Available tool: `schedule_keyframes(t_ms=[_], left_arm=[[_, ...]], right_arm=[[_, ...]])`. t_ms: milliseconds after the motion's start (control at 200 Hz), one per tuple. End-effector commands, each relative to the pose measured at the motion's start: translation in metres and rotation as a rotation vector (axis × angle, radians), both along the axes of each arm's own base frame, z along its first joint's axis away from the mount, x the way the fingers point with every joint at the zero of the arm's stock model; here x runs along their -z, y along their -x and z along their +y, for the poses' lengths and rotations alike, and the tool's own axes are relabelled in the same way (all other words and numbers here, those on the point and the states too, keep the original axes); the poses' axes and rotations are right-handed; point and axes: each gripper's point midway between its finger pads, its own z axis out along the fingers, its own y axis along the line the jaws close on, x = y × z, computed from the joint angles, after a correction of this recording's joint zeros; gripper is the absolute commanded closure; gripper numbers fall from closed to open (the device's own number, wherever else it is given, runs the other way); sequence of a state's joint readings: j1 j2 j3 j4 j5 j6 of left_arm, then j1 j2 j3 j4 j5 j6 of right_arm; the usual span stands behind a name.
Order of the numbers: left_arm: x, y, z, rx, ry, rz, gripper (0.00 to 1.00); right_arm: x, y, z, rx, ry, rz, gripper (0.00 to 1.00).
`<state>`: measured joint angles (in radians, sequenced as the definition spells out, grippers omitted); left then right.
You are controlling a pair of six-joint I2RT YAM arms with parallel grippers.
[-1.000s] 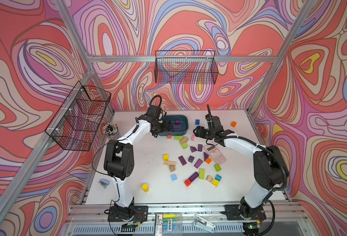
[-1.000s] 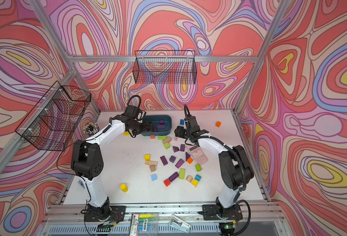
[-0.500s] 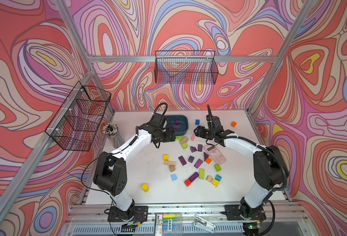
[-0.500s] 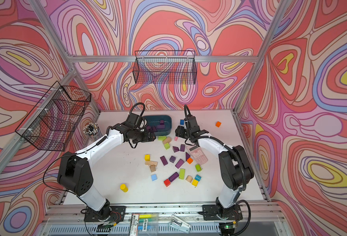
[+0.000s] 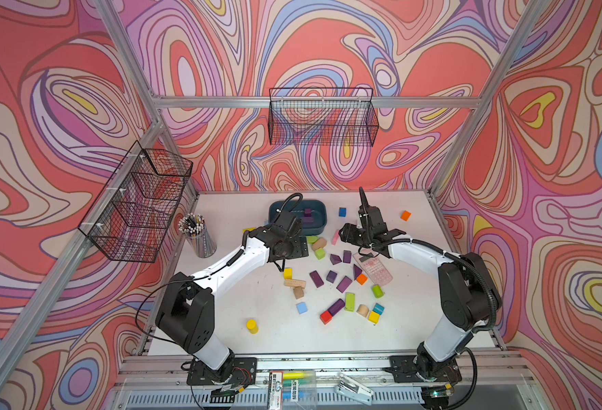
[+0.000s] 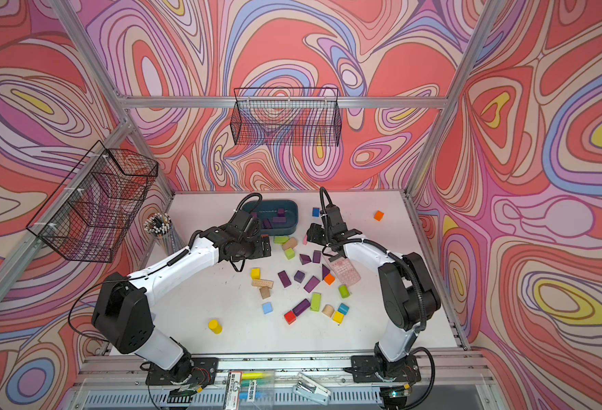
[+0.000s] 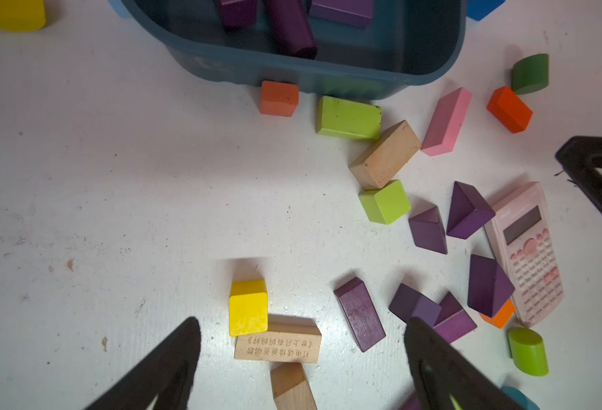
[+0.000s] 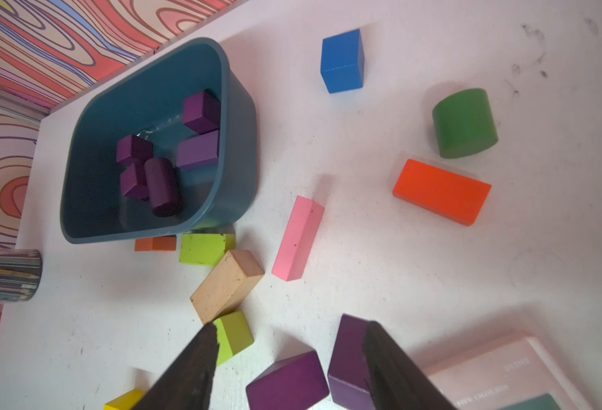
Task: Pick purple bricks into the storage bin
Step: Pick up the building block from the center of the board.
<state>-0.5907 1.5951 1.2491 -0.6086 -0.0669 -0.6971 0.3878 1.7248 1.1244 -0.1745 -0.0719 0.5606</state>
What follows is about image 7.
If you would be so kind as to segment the purple triangular prism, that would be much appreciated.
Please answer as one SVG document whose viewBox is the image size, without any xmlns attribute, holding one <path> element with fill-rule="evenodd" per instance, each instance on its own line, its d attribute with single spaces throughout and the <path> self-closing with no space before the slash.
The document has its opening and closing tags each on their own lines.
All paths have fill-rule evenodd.
<svg viewBox="0 0 602 410">
<path fill-rule="evenodd" d="M 408 223 L 417 247 L 448 254 L 446 232 L 438 206 L 412 216 Z"/>
<path fill-rule="evenodd" d="M 447 235 L 468 239 L 495 217 L 495 211 L 470 184 L 454 183 Z"/>
</svg>

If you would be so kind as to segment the purple half-round brick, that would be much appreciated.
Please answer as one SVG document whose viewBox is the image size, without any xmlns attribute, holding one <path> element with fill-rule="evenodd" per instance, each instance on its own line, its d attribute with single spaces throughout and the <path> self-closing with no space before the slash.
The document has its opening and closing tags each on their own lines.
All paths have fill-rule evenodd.
<svg viewBox="0 0 602 410">
<path fill-rule="evenodd" d="M 301 0 L 264 0 L 263 4 L 279 52 L 285 56 L 314 60 L 316 41 L 304 3 Z"/>
</svg>

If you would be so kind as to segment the purple wooden brick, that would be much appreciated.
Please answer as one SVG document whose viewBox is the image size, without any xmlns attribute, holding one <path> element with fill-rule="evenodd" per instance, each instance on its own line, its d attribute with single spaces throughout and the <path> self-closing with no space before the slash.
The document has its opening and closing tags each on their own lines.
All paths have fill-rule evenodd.
<svg viewBox="0 0 602 410">
<path fill-rule="evenodd" d="M 367 28 L 374 18 L 374 0 L 311 0 L 309 16 Z"/>
</svg>

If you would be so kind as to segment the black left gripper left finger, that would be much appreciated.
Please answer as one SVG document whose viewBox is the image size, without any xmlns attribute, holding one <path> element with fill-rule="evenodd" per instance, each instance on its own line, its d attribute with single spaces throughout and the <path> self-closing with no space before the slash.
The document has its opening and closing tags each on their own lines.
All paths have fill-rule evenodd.
<svg viewBox="0 0 602 410">
<path fill-rule="evenodd" d="M 185 319 L 89 409 L 186 409 L 201 352 L 201 330 Z"/>
</svg>

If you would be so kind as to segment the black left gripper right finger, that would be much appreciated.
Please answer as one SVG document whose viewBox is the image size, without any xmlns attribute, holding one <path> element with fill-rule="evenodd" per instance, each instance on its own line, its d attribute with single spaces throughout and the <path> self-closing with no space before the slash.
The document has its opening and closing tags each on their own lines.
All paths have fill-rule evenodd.
<svg viewBox="0 0 602 410">
<path fill-rule="evenodd" d="M 422 319 L 408 321 L 404 344 L 422 408 L 520 408 Z"/>
</svg>

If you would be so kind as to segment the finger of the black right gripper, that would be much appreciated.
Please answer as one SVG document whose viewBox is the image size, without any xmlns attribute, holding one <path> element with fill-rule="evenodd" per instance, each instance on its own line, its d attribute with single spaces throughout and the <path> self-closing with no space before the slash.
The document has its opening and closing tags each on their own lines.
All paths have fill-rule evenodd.
<svg viewBox="0 0 602 410">
<path fill-rule="evenodd" d="M 555 159 L 602 214 L 602 137 L 572 137 Z"/>
</svg>

